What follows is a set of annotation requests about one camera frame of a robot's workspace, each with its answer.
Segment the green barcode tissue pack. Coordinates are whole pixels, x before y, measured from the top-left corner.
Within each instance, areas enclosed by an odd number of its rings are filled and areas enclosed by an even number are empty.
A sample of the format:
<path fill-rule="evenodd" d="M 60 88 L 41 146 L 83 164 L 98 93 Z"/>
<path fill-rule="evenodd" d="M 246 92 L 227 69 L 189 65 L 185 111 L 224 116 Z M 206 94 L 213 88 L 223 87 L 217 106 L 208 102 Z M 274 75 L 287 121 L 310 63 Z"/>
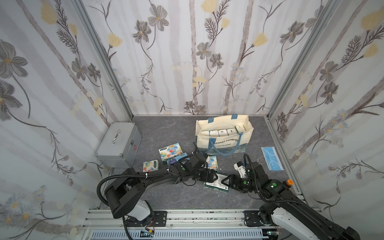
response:
<path fill-rule="evenodd" d="M 204 188 L 219 191 L 219 192 L 228 193 L 229 187 L 222 184 L 222 180 L 224 180 L 228 176 L 222 175 L 222 174 L 217 174 L 217 176 L 218 176 L 218 179 L 216 181 L 214 181 L 213 183 L 204 183 Z"/>
<path fill-rule="evenodd" d="M 244 133 L 246 131 L 246 128 L 243 125 L 236 125 L 235 129 L 237 133 Z"/>

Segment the cream canvas tote bag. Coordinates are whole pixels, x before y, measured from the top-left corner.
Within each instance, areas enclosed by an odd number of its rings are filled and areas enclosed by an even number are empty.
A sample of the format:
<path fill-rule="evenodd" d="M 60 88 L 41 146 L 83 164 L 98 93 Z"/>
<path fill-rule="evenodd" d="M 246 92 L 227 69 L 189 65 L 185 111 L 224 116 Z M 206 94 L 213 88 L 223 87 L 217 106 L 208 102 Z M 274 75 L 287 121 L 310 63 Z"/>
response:
<path fill-rule="evenodd" d="M 211 156 L 245 153 L 254 127 L 248 115 L 226 115 L 196 121 L 199 152 Z"/>

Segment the purple tissue pack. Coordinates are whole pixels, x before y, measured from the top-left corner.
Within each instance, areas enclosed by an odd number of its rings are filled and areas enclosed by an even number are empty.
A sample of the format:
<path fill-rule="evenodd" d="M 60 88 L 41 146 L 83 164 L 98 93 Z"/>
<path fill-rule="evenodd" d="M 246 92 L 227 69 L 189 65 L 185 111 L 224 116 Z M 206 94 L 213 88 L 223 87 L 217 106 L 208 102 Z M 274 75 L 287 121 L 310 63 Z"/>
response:
<path fill-rule="evenodd" d="M 220 137 L 223 137 L 223 136 L 228 136 L 228 133 L 227 133 L 227 130 L 224 129 L 224 130 L 218 130 L 219 131 L 219 135 Z"/>

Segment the elephant tissue pack front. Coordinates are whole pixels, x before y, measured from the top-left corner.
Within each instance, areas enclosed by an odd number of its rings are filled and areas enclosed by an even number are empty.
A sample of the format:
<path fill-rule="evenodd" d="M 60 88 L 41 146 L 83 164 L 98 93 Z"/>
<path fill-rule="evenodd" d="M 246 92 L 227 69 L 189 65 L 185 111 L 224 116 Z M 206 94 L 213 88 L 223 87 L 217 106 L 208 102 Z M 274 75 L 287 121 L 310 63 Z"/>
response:
<path fill-rule="evenodd" d="M 232 128 L 232 129 L 227 129 L 227 133 L 228 135 L 235 135 L 238 133 L 238 131 L 235 129 L 235 128 Z"/>

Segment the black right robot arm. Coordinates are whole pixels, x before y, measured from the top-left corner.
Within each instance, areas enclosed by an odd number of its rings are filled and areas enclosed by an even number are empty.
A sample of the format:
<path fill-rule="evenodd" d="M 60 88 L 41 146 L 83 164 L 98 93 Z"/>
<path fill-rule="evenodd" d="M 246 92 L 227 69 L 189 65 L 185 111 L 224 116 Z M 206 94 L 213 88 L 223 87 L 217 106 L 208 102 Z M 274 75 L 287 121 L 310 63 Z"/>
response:
<path fill-rule="evenodd" d="M 291 191 L 292 180 L 270 179 L 264 168 L 248 154 L 235 164 L 239 174 L 231 174 L 222 184 L 243 194 L 253 192 L 264 203 L 257 211 L 245 213 L 247 227 L 278 226 L 300 240 L 359 240 L 351 227 L 343 228 L 327 219 Z"/>

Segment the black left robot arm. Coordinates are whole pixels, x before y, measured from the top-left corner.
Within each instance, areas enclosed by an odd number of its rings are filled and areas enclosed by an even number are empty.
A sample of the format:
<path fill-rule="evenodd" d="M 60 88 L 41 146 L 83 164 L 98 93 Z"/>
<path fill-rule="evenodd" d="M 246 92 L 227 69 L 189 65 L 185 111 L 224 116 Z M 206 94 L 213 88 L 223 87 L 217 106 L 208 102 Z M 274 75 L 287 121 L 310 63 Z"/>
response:
<path fill-rule="evenodd" d="M 166 169 L 139 173 L 133 168 L 122 174 L 102 179 L 96 189 L 100 201 L 108 206 L 113 218 L 131 218 L 142 224 L 151 222 L 154 211 L 148 201 L 141 200 L 146 190 L 155 186 L 184 183 L 188 180 L 213 183 L 218 180 L 215 170 L 208 168 L 207 155 L 197 145 L 190 155 L 180 158 Z"/>

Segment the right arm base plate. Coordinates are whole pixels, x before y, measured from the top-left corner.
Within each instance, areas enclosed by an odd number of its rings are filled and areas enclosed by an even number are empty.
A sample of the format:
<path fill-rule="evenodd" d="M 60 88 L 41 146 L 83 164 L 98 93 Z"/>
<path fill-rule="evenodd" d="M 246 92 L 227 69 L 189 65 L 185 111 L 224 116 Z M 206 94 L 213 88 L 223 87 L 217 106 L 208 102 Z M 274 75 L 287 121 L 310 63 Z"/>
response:
<path fill-rule="evenodd" d="M 244 224 L 247 227 L 270 226 L 271 218 L 264 211 L 244 211 Z"/>

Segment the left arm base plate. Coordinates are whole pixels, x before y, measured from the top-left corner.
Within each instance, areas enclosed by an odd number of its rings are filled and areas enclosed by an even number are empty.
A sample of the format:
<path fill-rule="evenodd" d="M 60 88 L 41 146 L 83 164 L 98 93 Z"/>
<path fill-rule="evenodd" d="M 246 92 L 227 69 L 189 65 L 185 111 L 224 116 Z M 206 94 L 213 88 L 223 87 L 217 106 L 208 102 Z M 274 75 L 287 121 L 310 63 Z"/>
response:
<path fill-rule="evenodd" d="M 127 217 L 127 227 L 165 227 L 167 223 L 167 211 L 154 211 L 144 220 L 139 221 L 134 217 Z"/>

